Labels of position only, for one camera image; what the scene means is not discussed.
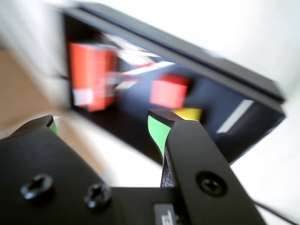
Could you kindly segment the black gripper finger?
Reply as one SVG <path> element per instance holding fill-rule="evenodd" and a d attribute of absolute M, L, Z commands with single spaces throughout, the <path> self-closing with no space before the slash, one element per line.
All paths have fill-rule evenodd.
<path fill-rule="evenodd" d="M 176 192 L 182 225 L 263 225 L 264 220 L 202 124 L 148 111 L 148 131 L 163 161 L 161 187 Z"/>
<path fill-rule="evenodd" d="M 53 131 L 33 128 L 0 142 L 0 222 L 3 225 L 119 225 L 112 202 L 84 201 L 100 177 Z"/>

